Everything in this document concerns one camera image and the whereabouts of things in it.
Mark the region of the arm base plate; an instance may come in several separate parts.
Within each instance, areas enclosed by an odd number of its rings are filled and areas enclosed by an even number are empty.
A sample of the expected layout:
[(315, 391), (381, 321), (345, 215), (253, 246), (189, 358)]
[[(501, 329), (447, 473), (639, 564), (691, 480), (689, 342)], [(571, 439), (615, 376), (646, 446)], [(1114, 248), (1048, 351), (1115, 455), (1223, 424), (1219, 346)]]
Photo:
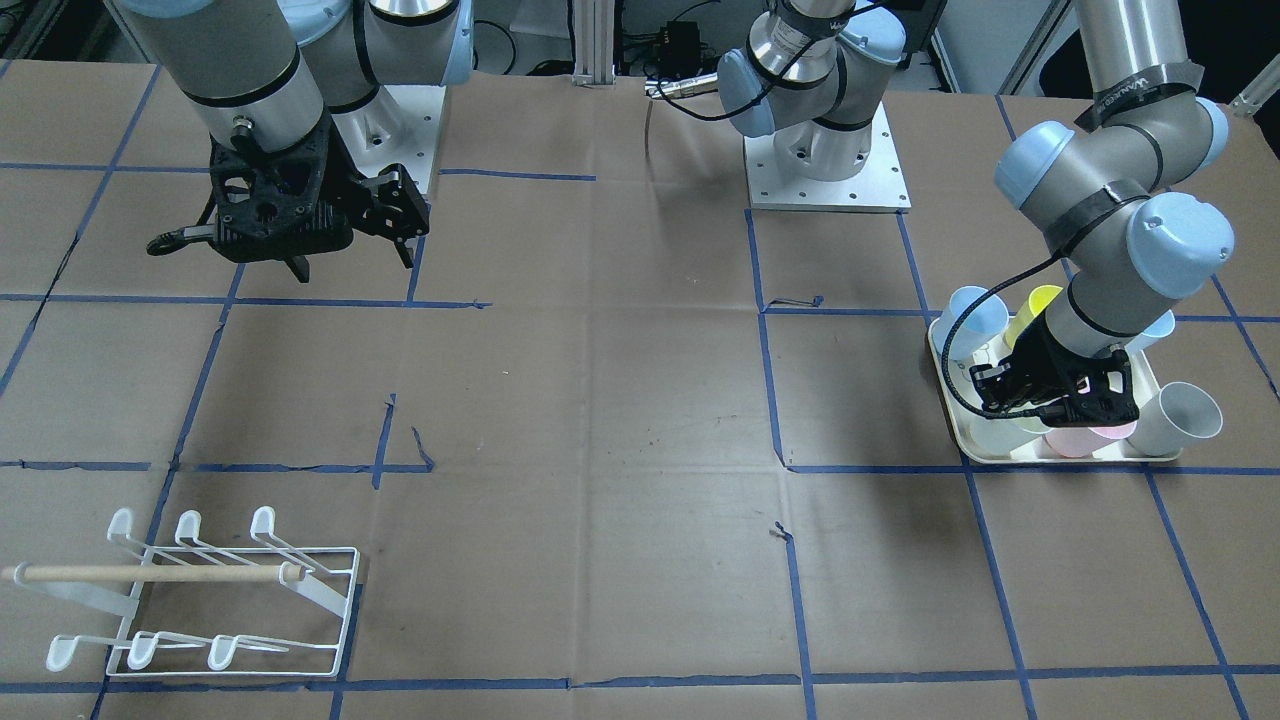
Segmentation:
[(355, 165), (367, 177), (390, 164), (408, 169), (425, 199), (435, 193), (438, 154), (445, 119), (447, 88), (393, 85), (376, 97), (333, 119)]
[(895, 213), (913, 206), (884, 105), (854, 132), (814, 120), (744, 140), (750, 206)]

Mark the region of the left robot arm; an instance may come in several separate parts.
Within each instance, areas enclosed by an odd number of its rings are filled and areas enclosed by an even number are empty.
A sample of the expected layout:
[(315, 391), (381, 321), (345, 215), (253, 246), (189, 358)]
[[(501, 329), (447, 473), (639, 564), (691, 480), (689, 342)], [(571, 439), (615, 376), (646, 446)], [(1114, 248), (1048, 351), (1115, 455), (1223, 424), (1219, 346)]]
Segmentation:
[[(1213, 205), (1172, 191), (1208, 167), (1228, 118), (1197, 91), (1175, 1), (1083, 1), (1093, 102), (1074, 127), (1043, 122), (1000, 158), (995, 183), (1075, 275), (996, 364), (977, 364), (977, 416), (1047, 427), (1137, 420), (1128, 345), (1197, 293), (1233, 255)], [(884, 3), (773, 1), (717, 65), (723, 118), (771, 136), (800, 174), (842, 181), (861, 168), (870, 124), (905, 49)]]

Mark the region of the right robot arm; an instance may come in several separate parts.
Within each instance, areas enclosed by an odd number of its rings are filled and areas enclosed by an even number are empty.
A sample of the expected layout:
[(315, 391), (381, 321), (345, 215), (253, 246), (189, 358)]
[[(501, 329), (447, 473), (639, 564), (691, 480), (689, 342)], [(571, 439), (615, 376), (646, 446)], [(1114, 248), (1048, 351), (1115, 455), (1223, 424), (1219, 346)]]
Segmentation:
[(404, 266), (429, 232), (428, 119), (392, 90), (462, 85), (474, 69), (470, 1), (113, 1), (210, 137), (202, 218), (156, 236), (164, 256), (206, 243), (232, 263), (284, 264), (356, 234)]

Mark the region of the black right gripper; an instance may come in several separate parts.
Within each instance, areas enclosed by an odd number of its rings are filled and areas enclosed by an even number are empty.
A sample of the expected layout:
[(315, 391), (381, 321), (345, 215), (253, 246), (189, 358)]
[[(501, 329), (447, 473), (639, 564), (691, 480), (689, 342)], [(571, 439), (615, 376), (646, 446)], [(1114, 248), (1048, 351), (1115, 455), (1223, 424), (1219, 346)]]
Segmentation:
[(429, 232), (429, 208), (408, 169), (390, 164), (364, 176), (329, 115), (278, 152), (265, 152), (241, 126), (229, 146), (211, 142), (209, 174), (211, 220), (156, 236), (148, 255), (205, 242), (233, 263), (283, 261), (306, 284), (306, 256), (349, 247), (355, 231), (388, 238), (406, 269), (416, 268), (411, 242)]

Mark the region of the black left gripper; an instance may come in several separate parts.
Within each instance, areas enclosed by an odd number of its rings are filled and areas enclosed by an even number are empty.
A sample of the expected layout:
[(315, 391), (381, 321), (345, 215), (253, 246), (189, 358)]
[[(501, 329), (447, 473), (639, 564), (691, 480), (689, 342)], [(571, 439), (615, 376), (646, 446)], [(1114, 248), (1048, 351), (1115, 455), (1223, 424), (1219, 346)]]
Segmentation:
[(1044, 315), (1019, 336), (1001, 364), (969, 370), (986, 413), (1009, 413), (1024, 404), (1047, 427), (1121, 427), (1139, 419), (1132, 364), (1120, 338), (1108, 336), (1103, 355), (1075, 354), (1050, 332)]

